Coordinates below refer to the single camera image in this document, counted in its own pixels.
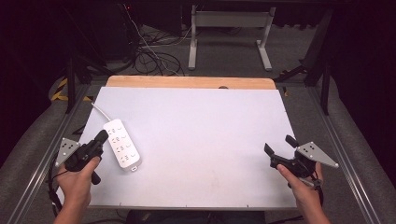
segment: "silver bracket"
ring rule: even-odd
[[[73,140],[63,138],[59,146],[58,157],[56,158],[55,166],[59,167],[81,146],[80,143]]]
[[[297,151],[303,154],[311,161],[318,161],[320,163],[329,165],[334,168],[339,167],[337,162],[333,161],[332,158],[330,158],[326,153],[324,153],[323,150],[320,149],[320,147],[318,147],[313,142],[297,147]]]

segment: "dark wall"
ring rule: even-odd
[[[374,154],[396,186],[396,10],[388,1],[362,1],[332,60],[332,76]]]
[[[3,1],[0,7],[0,165],[50,106],[49,90],[62,74],[54,24],[35,1]]]

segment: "metal leg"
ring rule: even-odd
[[[259,48],[260,55],[262,56],[262,63],[264,64],[265,71],[272,71],[272,66],[268,58],[267,51],[265,50],[265,43],[267,42],[268,34],[270,33],[272,21],[275,16],[275,7],[271,7],[269,16],[266,19],[264,34],[262,40],[257,40],[257,46]]]
[[[195,69],[195,61],[197,56],[197,39],[196,39],[196,23],[195,14],[196,6],[192,6],[191,10],[191,43],[190,43],[190,58],[189,58],[189,70]]]

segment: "gray carpet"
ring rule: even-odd
[[[196,69],[193,71],[187,69],[189,40],[184,40],[176,46],[152,49],[177,57],[186,76],[274,78],[282,70],[299,65],[298,60],[304,57],[314,32],[313,28],[300,31],[298,28],[274,26],[266,47],[273,66],[272,72],[264,71],[260,54],[256,49],[255,41],[260,39],[262,34],[260,29],[242,29],[235,35],[213,30],[201,32],[198,36]],[[109,67],[117,66],[120,65],[114,63]],[[136,73],[130,68],[119,74]],[[330,116],[325,117],[318,109],[320,83],[316,88],[306,88],[301,84],[303,78],[304,75],[299,75],[277,85],[297,139],[300,143],[314,141],[332,158],[341,164],[346,163],[346,166],[339,169],[323,167],[325,176],[323,207],[326,214],[332,223],[396,223],[395,188],[340,102],[335,83],[331,83]],[[54,83],[49,96],[53,94],[59,81]],[[93,77],[86,95],[96,96],[100,87],[105,84],[106,77]],[[288,96],[283,94],[282,87],[287,88]],[[83,88],[83,85],[78,84],[79,90]],[[20,202],[21,196],[26,194],[32,195],[33,199],[24,205],[27,212],[21,214],[20,211],[16,211],[12,220],[16,220],[15,216],[21,215],[18,220],[22,223],[53,221],[54,215],[48,198],[48,187],[43,181],[44,176],[38,180],[42,184],[35,192],[25,192],[25,190],[32,177],[36,175],[36,167],[40,165],[44,155],[56,149],[49,146],[59,127],[63,125],[66,106],[66,101],[54,101],[21,138],[1,168],[0,223],[7,223],[18,203],[26,203],[26,201]],[[81,102],[76,114],[68,122],[63,136],[78,140],[78,135],[73,135],[72,132],[85,124],[91,109],[90,102]],[[127,212],[127,210],[92,208],[85,215],[84,223],[102,219],[125,219]],[[268,222],[297,215],[299,215],[297,211],[266,211]]]

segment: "table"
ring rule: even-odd
[[[90,207],[295,209],[263,151],[268,143],[285,158],[294,152],[284,141],[293,133],[271,79],[114,76],[95,104],[123,121],[142,164],[134,173],[121,170],[106,142]],[[79,142],[105,122],[93,110]]]

